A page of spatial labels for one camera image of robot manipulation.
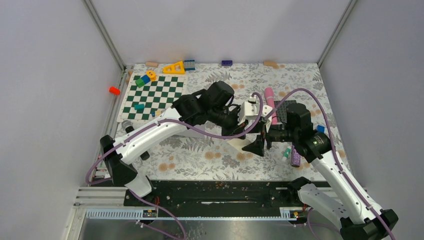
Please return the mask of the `green white glue stick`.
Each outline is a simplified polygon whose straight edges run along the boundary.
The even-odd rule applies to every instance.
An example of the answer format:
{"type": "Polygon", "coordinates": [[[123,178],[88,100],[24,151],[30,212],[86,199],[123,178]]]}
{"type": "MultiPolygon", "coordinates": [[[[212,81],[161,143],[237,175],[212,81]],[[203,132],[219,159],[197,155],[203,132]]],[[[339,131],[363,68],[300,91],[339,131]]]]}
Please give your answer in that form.
{"type": "Polygon", "coordinates": [[[288,147],[283,152],[282,161],[285,162],[289,158],[290,154],[291,154],[291,148],[288,147]]]}

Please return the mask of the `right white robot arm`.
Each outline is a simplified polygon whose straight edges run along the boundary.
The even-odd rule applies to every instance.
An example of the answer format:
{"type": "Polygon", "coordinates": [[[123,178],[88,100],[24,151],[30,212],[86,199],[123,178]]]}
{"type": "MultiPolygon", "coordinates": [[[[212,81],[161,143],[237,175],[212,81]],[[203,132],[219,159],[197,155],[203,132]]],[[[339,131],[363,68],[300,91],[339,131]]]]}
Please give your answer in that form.
{"type": "Polygon", "coordinates": [[[242,148],[263,157],[273,142],[290,142],[293,149],[328,182],[339,200],[321,192],[310,180],[299,177],[288,185],[287,201],[302,203],[326,217],[344,240],[382,240],[389,236],[399,218],[383,209],[339,161],[330,138],[314,129],[311,113],[301,103],[286,108],[287,122],[257,130],[256,140],[242,148]]]}

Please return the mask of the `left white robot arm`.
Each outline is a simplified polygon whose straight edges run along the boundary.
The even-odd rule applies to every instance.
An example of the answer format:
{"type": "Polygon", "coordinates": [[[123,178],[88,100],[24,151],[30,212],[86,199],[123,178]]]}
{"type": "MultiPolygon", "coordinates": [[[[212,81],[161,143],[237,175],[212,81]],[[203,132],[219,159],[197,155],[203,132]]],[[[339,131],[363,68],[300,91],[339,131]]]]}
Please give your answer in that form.
{"type": "Polygon", "coordinates": [[[187,130],[223,140],[248,134],[264,113],[263,98],[254,92],[248,101],[233,105],[234,94],[230,85],[218,81],[208,89],[182,95],[159,116],[125,136],[105,135],[100,143],[108,150],[101,160],[106,163],[112,183],[126,187],[148,206],[155,200],[153,186],[132,164],[154,145],[187,130]]]}

